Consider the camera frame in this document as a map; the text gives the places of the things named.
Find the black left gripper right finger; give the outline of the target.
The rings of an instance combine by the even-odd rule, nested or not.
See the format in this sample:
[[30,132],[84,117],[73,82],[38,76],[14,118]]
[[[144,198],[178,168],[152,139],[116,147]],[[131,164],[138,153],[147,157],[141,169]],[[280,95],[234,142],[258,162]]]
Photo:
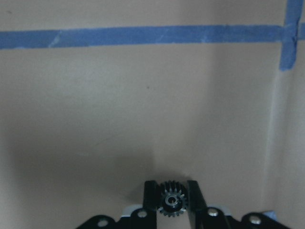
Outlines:
[[203,211],[206,201],[202,195],[199,184],[195,180],[187,180],[188,208],[190,211]]

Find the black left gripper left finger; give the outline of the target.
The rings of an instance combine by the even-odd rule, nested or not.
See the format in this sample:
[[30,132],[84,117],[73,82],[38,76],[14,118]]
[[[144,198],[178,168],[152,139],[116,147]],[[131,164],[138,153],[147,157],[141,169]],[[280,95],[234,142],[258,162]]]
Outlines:
[[143,208],[149,211],[156,211],[157,205],[157,182],[154,180],[145,181],[143,192]]

